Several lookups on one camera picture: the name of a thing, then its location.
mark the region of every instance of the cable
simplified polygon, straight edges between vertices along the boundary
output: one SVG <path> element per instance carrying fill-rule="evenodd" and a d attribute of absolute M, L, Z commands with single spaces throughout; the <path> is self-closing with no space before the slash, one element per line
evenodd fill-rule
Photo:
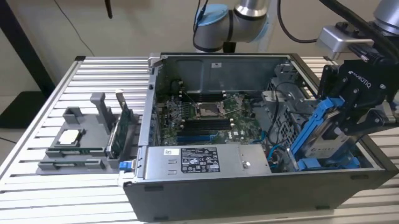
<path fill-rule="evenodd" d="M 201 20 L 201 17 L 204 16 L 205 13 L 205 9 L 206 9 L 206 4 L 208 4 L 209 0 L 205 0 L 205 4 L 202 5 L 200 12 L 198 12 L 198 8 L 200 8 L 200 0 L 198 0 L 198 4 L 197 4 L 197 10 L 194 11 L 194 16 L 193 16 L 193 35 L 192 35 L 192 45 L 194 46 L 194 34 L 197 33 L 197 29 L 198 29 L 198 22 Z"/>
<path fill-rule="evenodd" d="M 192 32 L 194 33 L 194 25 L 196 25 L 196 20 L 197 20 L 197 12 L 200 9 L 200 0 L 198 0 L 198 4 L 197 4 L 197 9 L 194 10 L 194 14 L 193 14 L 193 24 L 192 24 Z"/>
<path fill-rule="evenodd" d="M 277 16 L 277 19 L 278 19 L 278 23 L 280 23 L 280 27 L 281 27 L 281 30 L 282 32 L 285 33 L 285 35 L 289 37 L 289 39 L 292 41 L 294 41 L 296 43 L 314 43 L 317 41 L 317 39 L 310 39 L 310 40 L 298 40 L 297 38 L 294 38 L 290 33 L 288 32 L 286 28 L 285 28 L 285 25 L 282 23 L 282 18 L 281 18 L 281 0 L 277 0 L 277 3 L 276 3 L 276 16 Z"/>
<path fill-rule="evenodd" d="M 292 111 L 289 111 L 288 113 L 293 113 L 293 114 L 300 114 L 300 115 L 309 115 L 309 116 L 312 116 L 312 114 L 310 114 L 310 113 L 292 112 Z"/>
<path fill-rule="evenodd" d="M 253 140 L 253 141 L 252 141 L 252 144 L 254 144 L 254 143 L 257 143 L 257 142 L 262 142 L 262 141 L 264 141 L 264 138 L 265 138 L 265 131 L 261 131 L 260 139 L 258 139 L 258 140 Z"/>
<path fill-rule="evenodd" d="M 337 0 L 318 0 L 341 18 L 344 18 L 374 42 L 384 54 L 399 61 L 399 49 L 384 35 Z"/>
<path fill-rule="evenodd" d="M 78 34 L 78 32 L 77 32 L 77 29 L 76 29 L 76 27 L 73 26 L 73 23 L 72 23 L 72 21 L 69 20 L 66 14 L 64 13 L 64 11 L 62 11 L 62 9 L 61 9 L 61 6 L 60 6 L 58 3 L 57 3 L 57 0 L 53 0 L 53 1 L 54 1 L 54 4 L 57 5 L 57 8 L 58 8 L 60 11 L 61 11 L 61 13 L 64 14 L 64 17 L 66 18 L 68 22 L 70 23 L 70 26 L 72 26 L 72 28 L 73 28 L 76 34 L 77 34 L 77 37 L 78 37 L 81 43 L 85 45 L 86 49 L 89 50 L 89 52 L 90 52 L 92 55 L 94 56 L 93 51 L 89 49 L 88 45 L 86 45 L 85 42 L 82 41 L 82 39 L 81 39 L 81 37 L 80 37 L 80 34 Z"/>
<path fill-rule="evenodd" d="M 277 88 L 278 88 L 278 86 L 280 86 L 281 84 L 292 84 L 292 85 L 296 86 L 294 83 L 290 83 L 290 82 L 281 82 L 281 83 L 278 83 L 278 85 L 274 86 L 274 89 L 273 89 L 273 91 L 274 91 L 274 115 L 273 115 L 272 124 L 270 124 L 270 126 L 269 126 L 269 128 L 268 128 L 268 131 L 266 131 L 266 140 L 268 140 L 268 142 L 269 142 L 272 145 L 276 145 L 276 142 L 272 142 L 272 141 L 270 141 L 270 139 L 269 139 L 269 135 L 270 135 L 272 128 L 273 128 L 273 126 L 274 126 L 276 116 L 277 116 L 277 114 L 278 114 L 278 97 L 276 96 L 276 92 L 277 92 Z"/>
<path fill-rule="evenodd" d="M 268 153 L 268 156 L 266 156 L 266 160 L 269 160 L 269 159 L 272 158 L 273 151 L 274 151 L 274 149 L 278 148 L 278 147 L 280 147 L 280 145 L 276 144 L 276 145 L 269 149 L 269 153 Z"/>
<path fill-rule="evenodd" d="M 15 144 L 15 142 L 14 142 L 14 141 L 11 141 L 11 140 L 9 140 L 9 139 L 5 139 L 5 138 L 2 138 L 2 137 L 0 137 L 0 139 L 1 139 L 1 140 L 3 140 L 3 141 L 7 141 L 7 142 L 10 142 L 10 143 L 13 143 L 13 144 Z"/>

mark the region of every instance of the sticker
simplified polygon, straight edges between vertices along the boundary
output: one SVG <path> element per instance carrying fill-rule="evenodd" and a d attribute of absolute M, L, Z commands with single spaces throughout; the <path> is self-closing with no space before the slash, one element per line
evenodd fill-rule
<path fill-rule="evenodd" d="M 212 67 L 212 68 L 221 68 L 221 62 L 212 63 L 212 64 L 210 64 L 210 67 Z"/>
<path fill-rule="evenodd" d="M 164 155 L 178 155 L 180 149 L 178 148 L 165 148 L 162 151 Z"/>
<path fill-rule="evenodd" d="M 216 148 L 182 148 L 181 172 L 185 174 L 220 172 Z"/>

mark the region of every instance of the metal rail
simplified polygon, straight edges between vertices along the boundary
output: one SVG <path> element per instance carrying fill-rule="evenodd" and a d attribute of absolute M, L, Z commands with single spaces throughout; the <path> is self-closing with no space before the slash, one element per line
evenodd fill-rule
<path fill-rule="evenodd" d="M 302 57 L 317 76 L 322 65 L 332 63 L 321 57 Z M 64 123 L 68 106 L 80 106 L 82 113 L 96 113 L 89 102 L 90 92 L 105 92 L 105 104 L 114 113 L 120 107 L 114 90 L 124 90 L 128 106 L 142 113 L 145 57 L 88 57 L 68 70 L 32 125 L 26 129 L 0 167 L 0 224 L 1 223 L 117 223 L 138 224 L 117 174 L 34 175 L 37 161 Z M 399 129 L 370 136 L 385 155 L 399 166 Z M 334 210 L 297 212 L 252 217 L 230 217 L 186 221 L 189 224 L 370 224 L 399 223 L 399 176 L 378 189 L 358 192 Z"/>

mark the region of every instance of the blue latch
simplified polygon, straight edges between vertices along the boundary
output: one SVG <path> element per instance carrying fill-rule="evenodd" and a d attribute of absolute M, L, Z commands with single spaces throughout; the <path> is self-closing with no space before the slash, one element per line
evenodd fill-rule
<path fill-rule="evenodd" d="M 133 161 L 122 161 L 118 163 L 118 170 L 130 172 L 133 169 Z"/>

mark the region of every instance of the power supply label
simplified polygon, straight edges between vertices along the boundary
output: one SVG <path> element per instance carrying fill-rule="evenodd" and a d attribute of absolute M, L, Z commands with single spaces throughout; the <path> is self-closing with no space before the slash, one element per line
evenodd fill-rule
<path fill-rule="evenodd" d="M 217 150 L 209 148 L 181 148 L 181 172 L 213 173 L 220 172 Z"/>

